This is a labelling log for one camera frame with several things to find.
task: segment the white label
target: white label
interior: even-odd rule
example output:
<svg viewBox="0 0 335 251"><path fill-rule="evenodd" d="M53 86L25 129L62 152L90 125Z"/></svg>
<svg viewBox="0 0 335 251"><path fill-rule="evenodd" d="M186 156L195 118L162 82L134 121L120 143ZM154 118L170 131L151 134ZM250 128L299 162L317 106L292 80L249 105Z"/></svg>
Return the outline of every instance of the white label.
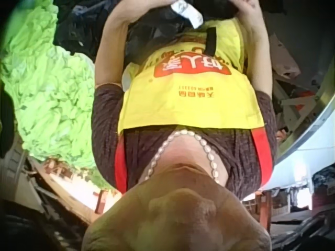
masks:
<svg viewBox="0 0 335 251"><path fill-rule="evenodd" d="M171 8L177 14L187 18L191 22L194 29L199 28L204 23L202 14L184 0L178 0L177 2L173 3Z"/></svg>

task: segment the woman's hand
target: woman's hand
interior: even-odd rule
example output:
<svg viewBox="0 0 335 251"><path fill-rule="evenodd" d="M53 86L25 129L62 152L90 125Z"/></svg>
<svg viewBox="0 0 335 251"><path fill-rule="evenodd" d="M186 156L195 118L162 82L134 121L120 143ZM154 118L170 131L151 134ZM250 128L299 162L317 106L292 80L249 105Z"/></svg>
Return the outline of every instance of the woman's hand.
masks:
<svg viewBox="0 0 335 251"><path fill-rule="evenodd" d="M266 36L267 31L259 0L230 0L239 9L238 18L253 36Z"/></svg>
<svg viewBox="0 0 335 251"><path fill-rule="evenodd" d="M128 22L135 22L149 10L171 5L177 0L122 0L117 8L119 14Z"/></svg>

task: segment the woman's right hand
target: woman's right hand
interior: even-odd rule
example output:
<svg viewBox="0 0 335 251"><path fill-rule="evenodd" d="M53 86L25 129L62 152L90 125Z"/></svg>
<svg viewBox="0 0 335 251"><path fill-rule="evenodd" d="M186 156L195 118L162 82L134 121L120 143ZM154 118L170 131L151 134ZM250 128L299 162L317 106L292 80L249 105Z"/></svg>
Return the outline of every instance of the woman's right hand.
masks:
<svg viewBox="0 0 335 251"><path fill-rule="evenodd" d="M267 36L259 0L230 0L238 9L238 19L253 36Z"/></svg>

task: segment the woman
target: woman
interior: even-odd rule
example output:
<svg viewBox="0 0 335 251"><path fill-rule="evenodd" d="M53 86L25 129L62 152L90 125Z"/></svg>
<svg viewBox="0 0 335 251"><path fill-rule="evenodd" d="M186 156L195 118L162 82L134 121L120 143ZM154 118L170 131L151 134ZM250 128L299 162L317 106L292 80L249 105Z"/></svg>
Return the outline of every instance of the woman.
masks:
<svg viewBox="0 0 335 251"><path fill-rule="evenodd" d="M258 0L231 1L239 21L204 26L216 29L212 56L211 35L190 31L130 71L125 94L128 24L174 0L122 0L108 17L93 153L125 194L87 230L83 250L271 250L239 201L268 181L275 158L269 41Z"/></svg>

